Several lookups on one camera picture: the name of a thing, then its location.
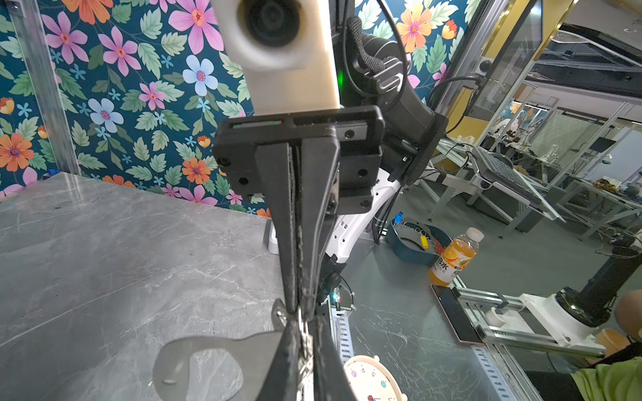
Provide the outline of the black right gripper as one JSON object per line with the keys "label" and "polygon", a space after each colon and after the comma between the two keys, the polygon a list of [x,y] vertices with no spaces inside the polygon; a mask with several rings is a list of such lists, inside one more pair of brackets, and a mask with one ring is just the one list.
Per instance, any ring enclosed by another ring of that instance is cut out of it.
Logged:
{"label": "black right gripper", "polygon": [[224,120],[212,153],[242,198],[262,195],[276,231],[284,304],[314,312],[319,264],[334,214],[368,212],[385,122],[376,106]]}

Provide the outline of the silver keys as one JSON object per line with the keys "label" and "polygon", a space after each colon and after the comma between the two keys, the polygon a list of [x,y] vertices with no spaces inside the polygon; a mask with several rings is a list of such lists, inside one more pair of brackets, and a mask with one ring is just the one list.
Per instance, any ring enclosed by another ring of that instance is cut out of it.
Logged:
{"label": "silver keys", "polygon": [[157,354],[152,384],[162,400],[257,400],[289,319],[301,332],[299,390],[314,399],[313,352],[303,313],[288,314],[281,300],[271,311],[273,328],[244,339],[197,335],[175,339]]}

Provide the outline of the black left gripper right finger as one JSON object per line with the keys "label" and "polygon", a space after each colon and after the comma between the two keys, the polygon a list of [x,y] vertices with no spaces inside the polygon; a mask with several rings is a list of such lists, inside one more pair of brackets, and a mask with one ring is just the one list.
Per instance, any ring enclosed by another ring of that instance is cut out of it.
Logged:
{"label": "black left gripper right finger", "polygon": [[314,318],[314,399],[316,401],[355,401],[354,393],[334,345],[329,324]]}

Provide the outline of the round analog clock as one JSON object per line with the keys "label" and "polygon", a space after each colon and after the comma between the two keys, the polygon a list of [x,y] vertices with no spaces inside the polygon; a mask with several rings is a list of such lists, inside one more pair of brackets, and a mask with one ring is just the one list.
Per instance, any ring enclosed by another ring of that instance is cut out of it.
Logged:
{"label": "round analog clock", "polygon": [[356,355],[344,363],[344,372],[356,400],[407,401],[391,372],[378,356]]}

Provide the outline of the aluminium corner post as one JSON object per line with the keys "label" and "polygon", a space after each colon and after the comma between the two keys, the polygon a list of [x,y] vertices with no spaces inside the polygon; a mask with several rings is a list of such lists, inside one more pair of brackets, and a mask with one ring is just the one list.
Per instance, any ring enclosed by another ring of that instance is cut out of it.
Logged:
{"label": "aluminium corner post", "polygon": [[4,1],[3,6],[8,10],[14,25],[57,168],[66,173],[80,175],[81,170],[60,87],[56,81],[55,68],[50,58],[38,3]]}

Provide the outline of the laptop on stand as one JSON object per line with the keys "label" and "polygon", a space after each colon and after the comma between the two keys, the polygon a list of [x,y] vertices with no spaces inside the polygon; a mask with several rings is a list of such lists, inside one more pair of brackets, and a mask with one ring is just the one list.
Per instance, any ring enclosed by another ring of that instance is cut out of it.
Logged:
{"label": "laptop on stand", "polygon": [[550,221],[562,220],[561,215],[533,187],[525,175],[501,161],[498,156],[475,147],[468,154],[480,177],[484,190],[494,187]]}

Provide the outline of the orange juice bottle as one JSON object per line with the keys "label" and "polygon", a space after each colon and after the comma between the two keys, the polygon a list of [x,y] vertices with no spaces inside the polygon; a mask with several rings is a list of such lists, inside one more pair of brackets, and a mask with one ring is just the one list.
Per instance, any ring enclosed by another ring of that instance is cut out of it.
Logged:
{"label": "orange juice bottle", "polygon": [[483,239],[484,234],[474,227],[453,238],[429,271],[431,283],[447,287],[476,257]]}

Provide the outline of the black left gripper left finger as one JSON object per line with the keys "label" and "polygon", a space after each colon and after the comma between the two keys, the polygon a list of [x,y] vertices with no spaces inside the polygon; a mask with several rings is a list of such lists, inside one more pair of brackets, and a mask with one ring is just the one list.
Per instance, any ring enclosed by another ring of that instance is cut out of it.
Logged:
{"label": "black left gripper left finger", "polygon": [[289,319],[257,400],[297,399],[301,332],[298,320]]}

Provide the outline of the teal round bowl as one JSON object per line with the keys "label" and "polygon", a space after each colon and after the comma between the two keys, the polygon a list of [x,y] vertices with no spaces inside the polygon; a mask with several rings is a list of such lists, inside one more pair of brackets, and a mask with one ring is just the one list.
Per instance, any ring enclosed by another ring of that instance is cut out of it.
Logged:
{"label": "teal round bowl", "polygon": [[451,244],[451,237],[438,227],[393,219],[387,227],[386,241],[403,262],[431,267]]}

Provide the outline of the white tablet device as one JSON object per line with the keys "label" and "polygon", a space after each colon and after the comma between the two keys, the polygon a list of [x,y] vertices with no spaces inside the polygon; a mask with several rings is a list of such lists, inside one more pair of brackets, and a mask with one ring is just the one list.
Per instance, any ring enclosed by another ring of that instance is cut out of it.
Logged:
{"label": "white tablet device", "polygon": [[279,244],[276,230],[272,220],[268,220],[264,230],[263,243],[266,249],[273,255],[279,255]]}

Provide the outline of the smartphone on table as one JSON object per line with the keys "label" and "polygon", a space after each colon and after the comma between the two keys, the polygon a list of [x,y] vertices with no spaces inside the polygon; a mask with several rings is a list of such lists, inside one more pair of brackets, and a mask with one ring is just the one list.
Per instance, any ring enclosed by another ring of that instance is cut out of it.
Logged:
{"label": "smartphone on table", "polygon": [[431,284],[431,290],[436,296],[458,342],[469,345],[483,345],[484,342],[479,332],[472,325],[453,290],[449,287],[435,284]]}

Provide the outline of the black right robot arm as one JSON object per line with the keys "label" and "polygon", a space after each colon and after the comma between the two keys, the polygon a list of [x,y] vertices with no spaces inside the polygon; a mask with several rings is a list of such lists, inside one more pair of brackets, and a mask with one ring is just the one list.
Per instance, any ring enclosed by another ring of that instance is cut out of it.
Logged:
{"label": "black right robot arm", "polygon": [[446,117],[411,86],[400,38],[364,33],[351,1],[215,1],[253,113],[222,122],[212,153],[242,199],[272,215],[288,312],[310,315],[359,235],[381,237]]}

